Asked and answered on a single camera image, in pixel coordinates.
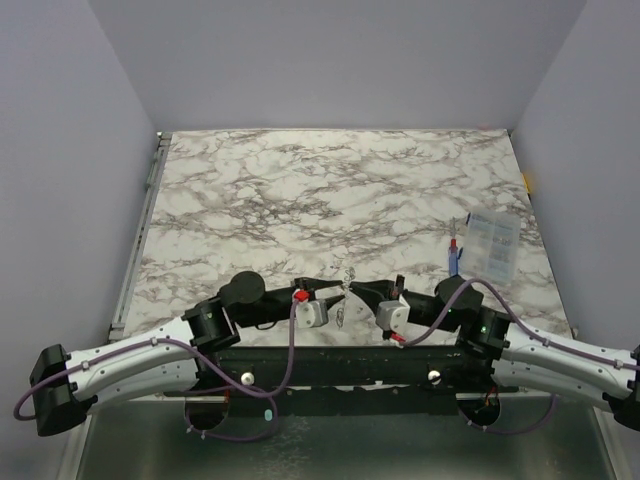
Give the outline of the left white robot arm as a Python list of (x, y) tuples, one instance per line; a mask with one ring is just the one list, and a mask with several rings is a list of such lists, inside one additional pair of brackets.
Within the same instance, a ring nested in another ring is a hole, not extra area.
[(213, 363), (212, 355), (239, 343), (242, 328), (280, 321), (291, 328), (325, 324), (329, 309), (342, 298), (317, 299), (315, 293), (339, 284), (300, 277), (288, 287), (267, 290), (258, 273), (244, 271), (213, 297), (143, 334), (72, 352), (60, 344), (49, 346), (29, 376), (24, 398), (32, 401), (34, 412), (28, 418), (39, 436), (48, 437), (82, 424), (111, 402), (192, 388), (206, 395), (220, 380), (254, 398), (270, 399), (284, 389), (291, 365), (278, 386), (261, 392), (233, 379)]

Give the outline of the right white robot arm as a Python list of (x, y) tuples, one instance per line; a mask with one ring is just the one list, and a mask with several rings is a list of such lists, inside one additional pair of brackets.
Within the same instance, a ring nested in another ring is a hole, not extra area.
[(481, 391), (493, 383), (576, 396), (639, 428), (639, 352), (564, 338), (520, 320), (504, 305), (484, 306), (475, 279), (441, 281), (433, 295), (412, 292), (404, 279), (354, 282), (349, 290), (374, 313), (383, 337), (413, 347), (438, 330), (456, 333), (456, 345), (474, 357), (459, 367), (461, 383)]

